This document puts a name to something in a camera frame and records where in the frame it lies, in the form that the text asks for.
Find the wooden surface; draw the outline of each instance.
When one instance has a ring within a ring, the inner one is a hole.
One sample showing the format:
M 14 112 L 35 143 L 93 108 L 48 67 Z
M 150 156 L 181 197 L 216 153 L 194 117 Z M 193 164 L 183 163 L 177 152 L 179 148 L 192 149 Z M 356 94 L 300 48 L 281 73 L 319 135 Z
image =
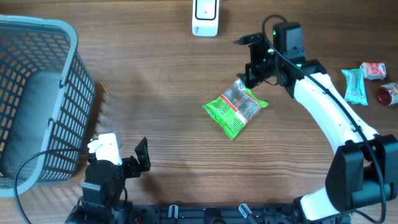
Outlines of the wooden surface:
M 398 80 L 397 11 L 396 1 L 221 1 L 218 37 L 199 38 L 191 32 L 191 0 L 0 4 L 1 14 L 61 19 L 76 29 L 78 51 L 96 81 L 87 139 L 119 131 L 127 157 L 148 138 L 152 169 L 126 182 L 135 204 L 260 205 L 324 186 L 330 145 L 282 87 L 254 90 L 270 105 L 235 140 L 201 107 L 244 71 L 249 49 L 233 41 L 259 32 L 269 14 L 301 23 L 307 57 L 321 61 L 342 95 L 340 69 L 385 62 L 389 79 L 366 81 L 369 106 L 353 108 L 381 134 L 398 136 L 398 107 L 383 107 L 375 96 L 380 85 Z M 81 195 L 84 169 L 66 184 L 24 194 L 30 219 L 63 223 Z M 387 204 L 386 223 L 396 223 L 398 200 Z M 374 218 L 380 212 L 379 205 L 363 210 Z M 0 199 L 0 222 L 22 222 L 13 198 Z M 366 222 L 355 215 L 353 223 Z

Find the green snack bag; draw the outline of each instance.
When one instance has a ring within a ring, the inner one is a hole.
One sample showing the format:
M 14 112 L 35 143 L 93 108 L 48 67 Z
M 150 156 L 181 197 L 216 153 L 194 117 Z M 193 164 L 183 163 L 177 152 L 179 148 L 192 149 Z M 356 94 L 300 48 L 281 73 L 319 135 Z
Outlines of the green snack bag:
M 268 103 L 257 99 L 240 79 L 217 100 L 203 105 L 231 139 L 234 139 L 254 115 L 266 106 Z

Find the can lid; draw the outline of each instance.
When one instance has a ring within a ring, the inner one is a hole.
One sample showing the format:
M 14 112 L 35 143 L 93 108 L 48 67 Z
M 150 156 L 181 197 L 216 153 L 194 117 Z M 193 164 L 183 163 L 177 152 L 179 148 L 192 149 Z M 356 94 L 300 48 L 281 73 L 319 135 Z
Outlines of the can lid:
M 390 92 L 386 87 L 382 86 L 379 88 L 379 90 L 377 91 L 377 97 L 379 98 L 379 102 L 384 106 L 388 106 L 392 102 Z

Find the basket bottom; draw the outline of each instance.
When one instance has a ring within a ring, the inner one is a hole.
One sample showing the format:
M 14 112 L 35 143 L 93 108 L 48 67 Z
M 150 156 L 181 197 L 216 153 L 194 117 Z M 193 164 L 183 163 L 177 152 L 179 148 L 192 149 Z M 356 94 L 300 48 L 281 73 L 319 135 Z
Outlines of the basket bottom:
M 60 79 L 61 72 L 39 71 L 27 80 L 1 155 L 0 172 L 3 176 L 14 179 L 18 167 L 40 152 L 48 119 L 57 99 Z M 27 180 L 36 165 L 37 158 L 21 170 L 18 179 Z

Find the gray basket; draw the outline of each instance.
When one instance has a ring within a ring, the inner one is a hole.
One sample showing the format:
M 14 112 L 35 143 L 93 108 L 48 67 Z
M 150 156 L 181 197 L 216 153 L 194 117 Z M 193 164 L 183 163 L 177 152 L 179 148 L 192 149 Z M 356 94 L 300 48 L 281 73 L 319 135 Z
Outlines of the gray basket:
M 95 89 L 77 45 L 66 22 L 0 15 L 0 197 L 14 196 L 17 168 L 31 155 L 82 147 Z M 68 180 L 79 156 L 36 158 L 21 171 L 18 192 Z

